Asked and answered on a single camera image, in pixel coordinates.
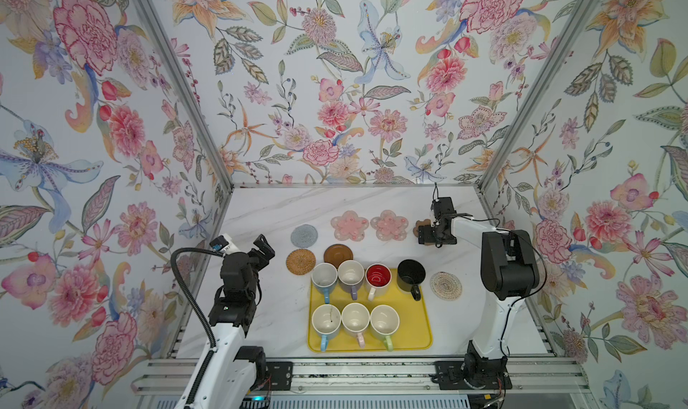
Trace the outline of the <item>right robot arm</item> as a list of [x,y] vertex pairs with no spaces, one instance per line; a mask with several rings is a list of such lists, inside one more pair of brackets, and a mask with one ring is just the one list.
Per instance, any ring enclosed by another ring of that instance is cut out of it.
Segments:
[[483,317],[463,362],[466,377],[506,373],[512,320],[540,284],[530,236],[460,213],[449,197],[432,200],[433,223],[419,227],[419,243],[437,248],[462,240],[480,249],[479,275],[487,291]]

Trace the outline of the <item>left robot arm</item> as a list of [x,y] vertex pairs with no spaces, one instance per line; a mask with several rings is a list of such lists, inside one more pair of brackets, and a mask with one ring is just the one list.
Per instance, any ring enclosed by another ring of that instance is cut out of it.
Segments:
[[[205,314],[189,289],[177,265],[186,253],[199,253],[221,259],[221,286],[213,306]],[[208,249],[180,248],[170,256],[170,267],[177,284],[199,319],[207,340],[178,408],[238,408],[249,392],[267,384],[266,356],[261,346],[245,343],[259,303],[263,300],[260,272],[275,257],[264,235],[254,247],[241,251],[224,234]]]

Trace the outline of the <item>cork paw print coaster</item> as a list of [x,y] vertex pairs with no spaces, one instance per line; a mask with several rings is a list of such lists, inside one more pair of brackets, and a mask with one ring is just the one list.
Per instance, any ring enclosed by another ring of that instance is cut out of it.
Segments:
[[422,227],[422,226],[419,226],[419,221],[416,222],[414,229],[413,229],[413,233],[414,233],[414,236],[416,238],[419,238],[420,228]]

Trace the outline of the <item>brown wooden round coaster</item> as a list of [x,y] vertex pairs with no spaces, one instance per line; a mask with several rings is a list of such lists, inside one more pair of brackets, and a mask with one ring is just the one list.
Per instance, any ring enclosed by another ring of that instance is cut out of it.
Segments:
[[324,261],[333,265],[336,269],[338,269],[343,262],[353,259],[353,251],[344,244],[333,244],[324,252]]

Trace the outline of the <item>woven rattan round coaster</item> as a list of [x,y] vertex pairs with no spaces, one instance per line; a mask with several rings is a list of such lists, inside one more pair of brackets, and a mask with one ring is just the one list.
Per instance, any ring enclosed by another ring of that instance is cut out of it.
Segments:
[[292,251],[286,258],[288,271],[297,276],[310,273],[316,265],[315,255],[308,249]]

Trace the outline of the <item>colourful woven round coaster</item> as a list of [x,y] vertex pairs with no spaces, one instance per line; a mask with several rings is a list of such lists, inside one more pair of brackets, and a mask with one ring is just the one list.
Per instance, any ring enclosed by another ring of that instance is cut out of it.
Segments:
[[455,301],[462,296],[462,282],[457,276],[440,271],[430,279],[432,292],[441,300]]

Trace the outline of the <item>grey round coaster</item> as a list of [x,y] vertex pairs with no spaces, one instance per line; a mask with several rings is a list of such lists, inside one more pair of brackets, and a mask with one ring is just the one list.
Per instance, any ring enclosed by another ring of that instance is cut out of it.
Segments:
[[318,232],[314,226],[302,225],[294,229],[290,235],[290,241],[299,249],[306,249],[313,245],[318,240]]

